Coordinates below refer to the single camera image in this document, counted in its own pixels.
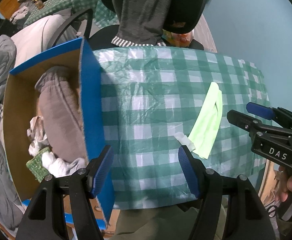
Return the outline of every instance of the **knitted green cloth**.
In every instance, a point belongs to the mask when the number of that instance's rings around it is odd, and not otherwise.
[[[50,152],[50,148],[46,147],[43,150],[40,150],[39,153],[30,161],[26,163],[26,167],[33,173],[35,178],[42,182],[43,178],[49,174],[49,171],[43,167],[42,164],[42,155],[44,152]]]

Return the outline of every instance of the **wooden cabinet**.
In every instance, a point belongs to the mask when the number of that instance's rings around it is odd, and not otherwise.
[[[2,0],[0,2],[0,13],[6,18],[10,19],[12,14],[19,8],[17,0]]]

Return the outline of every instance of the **screw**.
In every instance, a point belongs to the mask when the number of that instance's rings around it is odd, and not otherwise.
[[[247,176],[244,175],[244,174],[240,174],[240,175],[239,175],[239,178],[240,178],[241,180],[247,180]]]
[[[47,174],[45,177],[44,177],[44,179],[46,180],[46,181],[49,181],[49,180],[51,180],[53,178],[53,175],[52,174]]]
[[[86,172],[86,169],[85,169],[85,168],[80,168],[80,169],[77,171],[77,173],[80,174],[80,175],[84,174],[85,172]]]
[[[210,169],[210,168],[206,169],[206,173],[209,174],[209,175],[214,174],[214,172],[215,171],[213,169]]]

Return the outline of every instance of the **light green towel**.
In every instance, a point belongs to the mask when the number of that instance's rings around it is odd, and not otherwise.
[[[199,157],[208,159],[219,129],[223,112],[221,91],[218,84],[212,82],[205,97],[205,101],[188,138],[196,149]]]

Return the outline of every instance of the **plastic tablecloth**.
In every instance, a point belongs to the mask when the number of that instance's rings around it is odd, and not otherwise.
[[[154,208],[195,199],[178,162],[180,144],[174,134],[189,135],[212,81],[222,91],[223,114],[211,154],[202,162],[231,177],[264,168],[265,159],[250,151],[248,133],[226,119],[231,109],[247,114],[248,102],[269,106],[263,75],[253,63],[173,47],[94,54],[102,67],[105,139],[115,152],[115,208]]]
[[[24,23],[24,28],[37,20],[52,15],[60,10],[72,8],[73,11],[77,12],[82,9],[92,8],[95,12],[98,0],[47,0],[44,2],[44,7],[40,10],[34,8],[30,11],[30,16]]]

